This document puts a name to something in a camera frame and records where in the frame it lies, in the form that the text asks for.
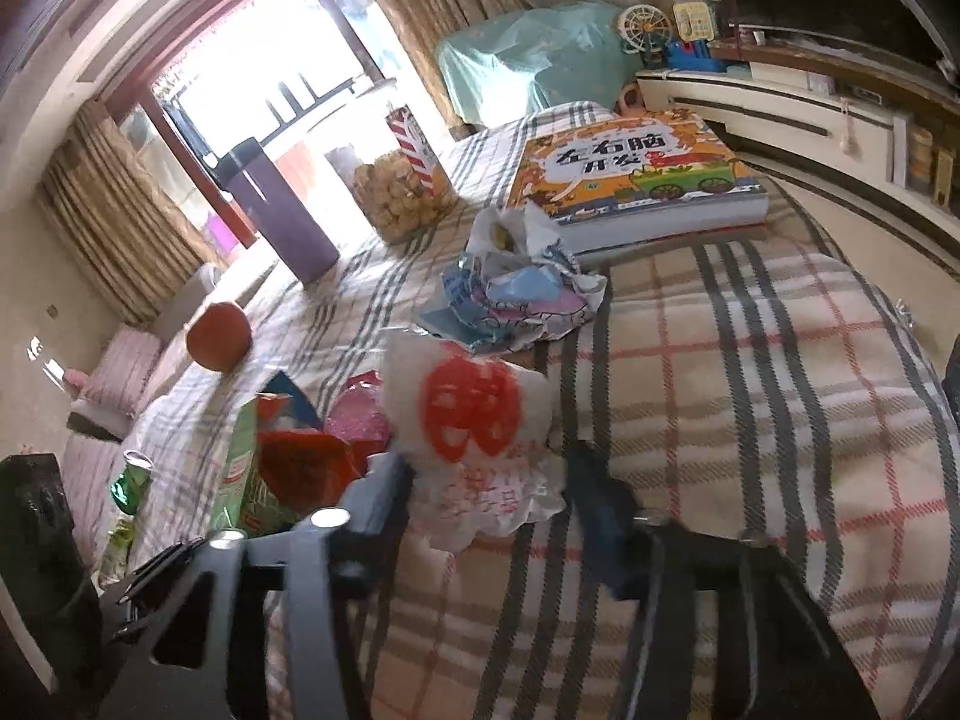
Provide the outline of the green milk carton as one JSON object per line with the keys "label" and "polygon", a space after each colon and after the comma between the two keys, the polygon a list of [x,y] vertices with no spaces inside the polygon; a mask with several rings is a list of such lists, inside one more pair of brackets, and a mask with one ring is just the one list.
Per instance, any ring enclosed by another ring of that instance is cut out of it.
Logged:
{"label": "green milk carton", "polygon": [[259,472],[260,434],[293,424],[290,395],[258,394],[239,410],[213,499],[210,533],[241,530],[262,536],[295,523],[296,515],[278,502]]}

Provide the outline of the blue white wrapper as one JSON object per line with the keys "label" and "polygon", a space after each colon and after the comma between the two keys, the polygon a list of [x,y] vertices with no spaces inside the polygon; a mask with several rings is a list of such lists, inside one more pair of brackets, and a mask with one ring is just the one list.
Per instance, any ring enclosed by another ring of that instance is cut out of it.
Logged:
{"label": "blue white wrapper", "polygon": [[472,353],[523,351],[595,319],[605,294],[607,278],[581,270],[538,206],[485,208],[416,323]]}

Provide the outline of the pink striped sofa cushion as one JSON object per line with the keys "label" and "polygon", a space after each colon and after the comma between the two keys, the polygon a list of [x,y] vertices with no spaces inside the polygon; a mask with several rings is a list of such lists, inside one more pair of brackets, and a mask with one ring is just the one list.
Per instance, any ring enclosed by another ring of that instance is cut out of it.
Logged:
{"label": "pink striped sofa cushion", "polygon": [[163,345],[153,333],[122,325],[89,374],[80,398],[125,416],[135,415]]}

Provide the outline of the plaid tablecloth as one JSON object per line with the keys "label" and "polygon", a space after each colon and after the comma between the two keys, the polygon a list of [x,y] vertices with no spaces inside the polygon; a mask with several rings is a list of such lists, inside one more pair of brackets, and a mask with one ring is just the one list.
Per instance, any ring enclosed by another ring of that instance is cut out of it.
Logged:
{"label": "plaid tablecloth", "polygon": [[[205,532],[239,411],[286,374],[319,410],[381,358],[508,193],[530,138],[590,103],[455,150],[462,205],[405,244],[370,242],[313,288],[275,270],[233,374],[190,367],[135,422],[153,465],[130,559]],[[889,296],[784,192],[766,223],[611,263],[599,314],[521,355],[548,380],[550,444],[587,442],[646,505],[695,532],[765,536],[804,578],[878,713],[921,706],[958,642],[958,426]],[[446,554],[407,535],[352,614],[377,718],[607,718],[635,608],[560,514]]]}

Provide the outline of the red apple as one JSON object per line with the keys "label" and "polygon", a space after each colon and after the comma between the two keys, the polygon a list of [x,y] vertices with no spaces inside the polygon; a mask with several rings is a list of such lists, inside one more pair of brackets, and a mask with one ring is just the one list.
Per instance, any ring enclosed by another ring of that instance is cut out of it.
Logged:
{"label": "red apple", "polygon": [[213,302],[190,325],[185,335],[187,353],[207,371],[233,371],[251,349],[249,319],[234,302]]}

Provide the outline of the left beige curtain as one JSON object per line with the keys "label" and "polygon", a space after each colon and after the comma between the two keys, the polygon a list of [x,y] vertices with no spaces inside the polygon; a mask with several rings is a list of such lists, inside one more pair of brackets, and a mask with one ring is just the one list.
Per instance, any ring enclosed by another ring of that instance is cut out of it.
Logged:
{"label": "left beige curtain", "polygon": [[156,320],[202,265],[226,265],[98,99],[76,112],[36,200],[83,277],[133,327]]}

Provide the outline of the purple thermos bottle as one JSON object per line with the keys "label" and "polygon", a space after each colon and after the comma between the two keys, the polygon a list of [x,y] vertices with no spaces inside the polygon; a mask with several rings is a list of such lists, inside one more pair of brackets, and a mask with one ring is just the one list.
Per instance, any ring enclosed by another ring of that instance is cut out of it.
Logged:
{"label": "purple thermos bottle", "polygon": [[338,262],[334,243],[256,138],[230,149],[215,177],[302,284],[324,277]]}

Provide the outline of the clear jar of biscuits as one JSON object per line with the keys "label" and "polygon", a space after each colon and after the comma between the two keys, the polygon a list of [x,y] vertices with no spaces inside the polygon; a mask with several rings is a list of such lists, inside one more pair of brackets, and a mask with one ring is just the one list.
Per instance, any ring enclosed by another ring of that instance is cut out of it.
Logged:
{"label": "clear jar of biscuits", "polygon": [[353,112],[347,125],[325,159],[386,244],[408,241],[455,207],[451,179],[409,106]]}

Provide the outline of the colourful children's book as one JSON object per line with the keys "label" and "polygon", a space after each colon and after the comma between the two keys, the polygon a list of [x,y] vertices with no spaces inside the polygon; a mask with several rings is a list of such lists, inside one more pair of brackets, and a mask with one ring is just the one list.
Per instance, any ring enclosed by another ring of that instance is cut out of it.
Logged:
{"label": "colourful children's book", "polygon": [[529,140],[506,205],[529,203],[581,255],[757,226],[770,193],[699,115],[669,109]]}

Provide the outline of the white TV cabinet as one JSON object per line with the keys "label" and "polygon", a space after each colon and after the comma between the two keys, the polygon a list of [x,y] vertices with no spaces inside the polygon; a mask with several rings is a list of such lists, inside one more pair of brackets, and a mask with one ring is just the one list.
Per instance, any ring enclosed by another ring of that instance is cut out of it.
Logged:
{"label": "white TV cabinet", "polygon": [[722,73],[648,70],[636,83],[647,109],[686,107],[731,137],[839,172],[946,226],[958,221],[910,177],[906,115]]}

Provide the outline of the pink toy kettle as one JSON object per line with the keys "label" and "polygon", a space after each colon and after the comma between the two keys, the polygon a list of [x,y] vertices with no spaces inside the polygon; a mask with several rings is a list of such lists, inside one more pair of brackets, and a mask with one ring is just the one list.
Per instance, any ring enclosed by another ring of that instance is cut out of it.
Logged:
{"label": "pink toy kettle", "polygon": [[622,88],[617,104],[615,104],[615,110],[622,117],[640,117],[646,112],[638,83],[628,83]]}

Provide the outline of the yellow toy telephone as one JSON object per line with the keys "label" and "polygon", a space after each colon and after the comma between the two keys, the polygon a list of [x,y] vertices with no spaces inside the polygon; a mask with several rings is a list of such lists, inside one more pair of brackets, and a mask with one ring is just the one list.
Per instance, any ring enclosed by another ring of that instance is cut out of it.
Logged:
{"label": "yellow toy telephone", "polygon": [[674,5],[674,21],[677,36],[684,43],[713,41],[718,28],[713,7],[703,0],[688,0]]}

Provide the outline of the teal plastic covered furniture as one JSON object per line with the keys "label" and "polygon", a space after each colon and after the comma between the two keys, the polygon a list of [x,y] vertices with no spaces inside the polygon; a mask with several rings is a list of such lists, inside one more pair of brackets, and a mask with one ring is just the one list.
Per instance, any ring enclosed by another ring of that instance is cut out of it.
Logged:
{"label": "teal plastic covered furniture", "polygon": [[452,109],[493,128],[558,104],[612,106],[640,70],[617,32],[620,9],[599,0],[512,11],[457,31],[436,48]]}

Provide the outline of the toy ferris wheel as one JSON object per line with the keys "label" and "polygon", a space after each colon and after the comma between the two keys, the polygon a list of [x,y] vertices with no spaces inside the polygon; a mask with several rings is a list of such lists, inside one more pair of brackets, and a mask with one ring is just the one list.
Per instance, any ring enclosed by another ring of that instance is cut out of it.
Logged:
{"label": "toy ferris wheel", "polygon": [[638,55],[646,68],[667,64],[665,49],[674,39],[672,23],[662,10],[648,4],[626,7],[617,18],[623,50]]}

